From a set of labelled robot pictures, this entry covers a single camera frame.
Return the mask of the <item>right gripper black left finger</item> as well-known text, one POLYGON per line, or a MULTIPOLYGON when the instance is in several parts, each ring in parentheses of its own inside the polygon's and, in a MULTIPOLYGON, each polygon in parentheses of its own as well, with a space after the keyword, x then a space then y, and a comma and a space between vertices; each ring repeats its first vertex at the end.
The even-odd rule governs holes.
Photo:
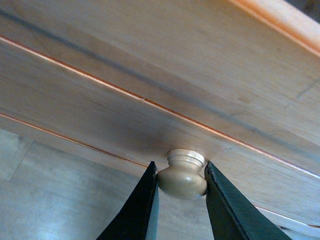
POLYGON ((127 201, 98 240, 155 240, 159 218, 156 164, 151 161, 127 201))

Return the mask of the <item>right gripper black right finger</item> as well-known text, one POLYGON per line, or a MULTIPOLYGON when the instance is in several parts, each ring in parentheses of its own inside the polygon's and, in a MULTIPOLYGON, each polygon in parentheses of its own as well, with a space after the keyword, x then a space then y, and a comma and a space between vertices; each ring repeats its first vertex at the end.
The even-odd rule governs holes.
POLYGON ((289 240, 210 161, 204 169, 206 206, 215 240, 289 240))

